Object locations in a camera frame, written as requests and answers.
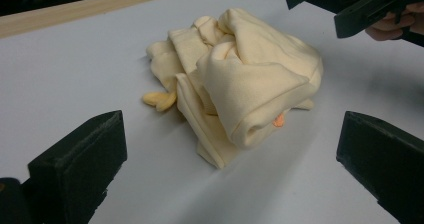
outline hand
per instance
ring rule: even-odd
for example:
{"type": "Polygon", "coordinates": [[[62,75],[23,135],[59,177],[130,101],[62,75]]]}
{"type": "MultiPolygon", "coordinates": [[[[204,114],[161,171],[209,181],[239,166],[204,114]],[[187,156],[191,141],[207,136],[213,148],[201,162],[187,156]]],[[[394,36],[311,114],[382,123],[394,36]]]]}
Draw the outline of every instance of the hand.
{"type": "Polygon", "coordinates": [[[424,35],[424,2],[408,5],[398,24],[395,24],[395,14],[388,13],[365,32],[374,40],[385,41],[402,36],[402,28],[408,26],[411,32],[424,35]]]}

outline small orange object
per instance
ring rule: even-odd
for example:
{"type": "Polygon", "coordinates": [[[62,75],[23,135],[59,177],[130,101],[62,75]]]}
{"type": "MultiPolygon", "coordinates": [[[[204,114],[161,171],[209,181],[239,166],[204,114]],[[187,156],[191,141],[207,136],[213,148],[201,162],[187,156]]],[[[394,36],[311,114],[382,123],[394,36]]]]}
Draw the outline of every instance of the small orange object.
{"type": "Polygon", "coordinates": [[[284,125],[284,115],[281,113],[280,115],[278,115],[274,121],[272,122],[272,124],[275,127],[282,127],[284,125]]]}

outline fabric fold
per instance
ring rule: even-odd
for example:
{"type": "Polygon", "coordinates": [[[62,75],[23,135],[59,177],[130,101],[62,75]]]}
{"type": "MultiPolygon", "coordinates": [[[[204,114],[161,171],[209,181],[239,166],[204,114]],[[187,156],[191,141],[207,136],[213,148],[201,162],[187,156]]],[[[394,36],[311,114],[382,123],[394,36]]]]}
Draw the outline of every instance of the fabric fold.
{"type": "Polygon", "coordinates": [[[169,31],[147,53],[170,93],[161,103],[176,93],[199,138],[198,154],[218,168],[263,143],[289,110],[311,109],[323,73],[314,48],[242,9],[169,31]]]}

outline yellow cloth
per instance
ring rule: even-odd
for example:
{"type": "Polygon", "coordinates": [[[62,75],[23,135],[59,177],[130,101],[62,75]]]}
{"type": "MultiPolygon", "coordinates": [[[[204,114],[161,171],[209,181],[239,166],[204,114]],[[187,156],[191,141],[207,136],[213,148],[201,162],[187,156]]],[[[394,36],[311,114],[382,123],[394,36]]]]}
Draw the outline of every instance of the yellow cloth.
{"type": "Polygon", "coordinates": [[[148,48],[152,72],[169,93],[177,90],[198,153],[218,168],[262,143],[291,108],[313,107],[323,73],[317,51],[242,9],[168,36],[148,48]]]}

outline finger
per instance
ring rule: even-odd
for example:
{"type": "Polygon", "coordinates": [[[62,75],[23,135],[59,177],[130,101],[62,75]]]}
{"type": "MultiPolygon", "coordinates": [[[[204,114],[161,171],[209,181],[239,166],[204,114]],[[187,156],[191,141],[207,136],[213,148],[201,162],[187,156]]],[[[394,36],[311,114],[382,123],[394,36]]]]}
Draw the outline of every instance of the finger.
{"type": "Polygon", "coordinates": [[[402,27],[407,27],[414,24],[415,18],[412,15],[404,15],[400,19],[398,24],[395,23],[394,19],[383,19],[372,25],[375,29],[381,31],[393,31],[402,27]]]}
{"type": "Polygon", "coordinates": [[[424,13],[415,15],[415,23],[411,26],[411,32],[424,35],[424,13]]]}
{"type": "Polygon", "coordinates": [[[365,32],[376,41],[387,41],[396,39],[402,36],[403,31],[401,29],[393,30],[393,31],[382,31],[373,27],[369,27],[365,29],[365,32]]]}
{"type": "Polygon", "coordinates": [[[418,3],[410,4],[410,5],[406,6],[406,10],[408,10],[410,12],[423,13],[424,12],[424,2],[418,2],[418,3]]]}
{"type": "MultiPolygon", "coordinates": [[[[402,12],[402,16],[403,16],[403,15],[406,15],[406,14],[409,14],[409,13],[411,13],[411,11],[409,11],[409,10],[404,10],[404,11],[402,12]]],[[[386,16],[383,18],[383,20],[395,19],[395,17],[396,17],[396,13],[388,12],[388,13],[386,14],[386,16]]]]}

